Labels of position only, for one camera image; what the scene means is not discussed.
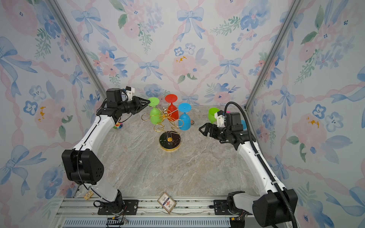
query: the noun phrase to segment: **wall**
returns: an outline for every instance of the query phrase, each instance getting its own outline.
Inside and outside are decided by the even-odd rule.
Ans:
[[[43,1],[0,2],[0,227],[49,227],[100,96]]]
[[[246,102],[291,2],[58,1],[105,88],[192,105]]]
[[[302,228],[365,227],[364,10],[361,0],[304,0],[284,61],[250,107],[267,161],[299,196]]]

